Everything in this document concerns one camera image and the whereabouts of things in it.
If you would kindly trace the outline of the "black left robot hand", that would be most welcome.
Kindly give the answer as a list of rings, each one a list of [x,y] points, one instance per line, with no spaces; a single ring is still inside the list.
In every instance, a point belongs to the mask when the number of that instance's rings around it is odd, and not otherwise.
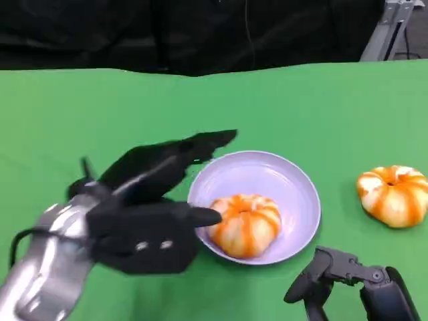
[[[217,149],[236,136],[236,129],[220,130],[136,146],[99,177],[94,175],[88,158],[82,157],[83,177],[70,185],[68,198],[95,198],[96,206],[86,214],[92,235],[106,235],[125,221],[142,220],[147,224],[150,216],[173,216],[191,227],[215,225],[222,220],[217,211],[169,201],[165,195],[183,181],[189,167],[211,160]]]

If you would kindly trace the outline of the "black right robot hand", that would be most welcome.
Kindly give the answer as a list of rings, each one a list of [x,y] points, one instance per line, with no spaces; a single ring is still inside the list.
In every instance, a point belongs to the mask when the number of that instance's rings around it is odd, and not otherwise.
[[[420,320],[405,282],[397,269],[365,266],[354,254],[318,246],[310,263],[292,282],[284,302],[303,301],[307,319],[327,320],[324,305],[334,284],[363,283],[360,299],[367,320]]]

